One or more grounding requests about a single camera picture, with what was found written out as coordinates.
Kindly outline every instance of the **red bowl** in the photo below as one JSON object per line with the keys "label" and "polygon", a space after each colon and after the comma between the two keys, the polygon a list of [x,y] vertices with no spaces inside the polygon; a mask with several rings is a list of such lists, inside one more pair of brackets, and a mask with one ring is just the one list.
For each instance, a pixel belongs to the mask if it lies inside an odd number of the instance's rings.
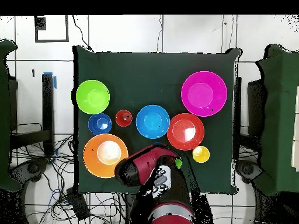
{"label": "red bowl", "polygon": [[128,110],[120,110],[115,116],[116,124],[121,127],[129,126],[132,123],[132,114]]}
{"label": "red bowl", "polygon": [[203,137],[203,123],[195,115],[181,113],[171,119],[167,138],[176,149],[182,151],[194,149],[202,142]]}

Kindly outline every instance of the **green object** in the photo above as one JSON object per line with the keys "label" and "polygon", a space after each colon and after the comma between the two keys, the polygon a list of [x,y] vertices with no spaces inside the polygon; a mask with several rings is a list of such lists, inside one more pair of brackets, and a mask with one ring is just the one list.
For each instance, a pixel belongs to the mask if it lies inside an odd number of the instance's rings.
{"label": "green object", "polygon": [[265,172],[255,179],[255,184],[268,196],[280,191],[299,192],[299,172],[291,166],[299,53],[271,45],[266,58],[257,65],[263,75],[267,100],[260,159]]}
{"label": "green object", "polygon": [[81,111],[87,114],[98,114],[104,111],[110,101],[107,87],[98,80],[86,80],[76,92],[76,101]]}
{"label": "green object", "polygon": [[17,49],[17,46],[9,40],[0,40],[0,188],[16,192],[22,189],[20,182],[14,180],[9,175],[9,165],[11,162],[11,103],[8,88],[8,70],[6,69],[6,56]]}
{"label": "green object", "polygon": [[180,159],[175,159],[175,165],[178,169],[180,169],[180,167],[182,166],[183,162]]}
{"label": "green object", "polygon": [[[109,133],[124,141],[129,155],[154,142],[170,145],[166,135],[148,139],[139,134],[134,123],[139,110],[146,105],[157,104],[168,112],[170,118],[179,113],[188,113],[180,97],[184,81],[197,71],[212,71],[219,75],[227,86],[227,101],[219,113],[200,118],[205,128],[201,145],[210,150],[210,159],[200,164],[193,160],[192,150],[184,153],[190,160],[202,192],[236,193],[237,189],[231,185],[232,99],[234,65],[235,59],[240,55],[239,49],[230,49],[226,54],[93,53],[77,46],[73,51],[74,71],[78,66],[78,77],[74,78],[78,78],[79,85],[92,78],[105,82],[109,89],[111,101],[105,110],[105,114],[112,120]],[[133,115],[134,122],[125,128],[119,127],[115,122],[115,115],[121,109],[126,109]],[[93,137],[88,130],[88,119],[89,115],[78,112],[79,192],[137,193],[139,187],[121,185],[115,177],[98,178],[86,169],[83,150]],[[188,160],[183,152],[175,148],[173,150],[180,153],[183,163],[187,164]],[[181,171],[186,174],[188,167],[182,166]]]}

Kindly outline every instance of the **small yellow bowl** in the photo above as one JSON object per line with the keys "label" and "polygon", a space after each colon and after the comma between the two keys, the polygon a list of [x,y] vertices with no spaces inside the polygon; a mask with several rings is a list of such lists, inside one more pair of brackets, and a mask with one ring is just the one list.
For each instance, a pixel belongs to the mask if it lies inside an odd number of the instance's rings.
{"label": "small yellow bowl", "polygon": [[193,149],[192,156],[196,162],[204,163],[210,158],[210,151],[204,146],[198,146]]}

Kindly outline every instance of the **dark green table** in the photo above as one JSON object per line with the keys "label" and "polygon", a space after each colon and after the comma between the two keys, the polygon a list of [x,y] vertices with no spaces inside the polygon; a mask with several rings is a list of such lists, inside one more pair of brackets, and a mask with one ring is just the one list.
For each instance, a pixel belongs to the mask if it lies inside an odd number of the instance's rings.
{"label": "dark green table", "polygon": [[[166,109],[170,118],[179,113],[188,113],[180,98],[180,90],[187,77],[197,71],[211,71],[222,77],[228,90],[225,106],[213,116],[200,118],[205,127],[201,145],[209,148],[210,159],[200,164],[193,160],[191,150],[186,154],[202,192],[236,193],[237,189],[231,185],[230,178],[234,61],[240,55],[239,49],[230,49],[226,54],[93,53],[77,46],[73,47],[73,51],[73,102],[79,84],[90,79],[103,82],[110,92],[110,103],[104,111],[112,119],[109,133],[124,141],[129,155],[156,141],[169,144],[166,135],[159,139],[147,139],[139,134],[135,117],[140,109],[148,104],[157,104]],[[133,115],[129,127],[119,127],[115,122],[115,115],[121,109],[127,109]],[[98,178],[87,171],[83,149],[93,134],[88,130],[90,115],[78,111],[78,120],[75,118],[78,123],[75,122],[74,126],[78,126],[79,192],[136,193],[138,187],[125,187],[115,178]],[[183,171],[186,166],[187,161],[183,157]]]}

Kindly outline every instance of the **blue bowl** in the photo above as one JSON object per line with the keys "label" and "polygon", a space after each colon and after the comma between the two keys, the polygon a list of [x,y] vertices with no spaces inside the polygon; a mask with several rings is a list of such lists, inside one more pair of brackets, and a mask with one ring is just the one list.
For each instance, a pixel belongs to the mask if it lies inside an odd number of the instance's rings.
{"label": "blue bowl", "polygon": [[105,113],[91,115],[88,120],[88,128],[94,135],[108,133],[111,125],[111,119]]}
{"label": "blue bowl", "polygon": [[149,139],[160,138],[169,128],[167,111],[157,105],[148,105],[140,110],[136,116],[136,127],[139,133]]}

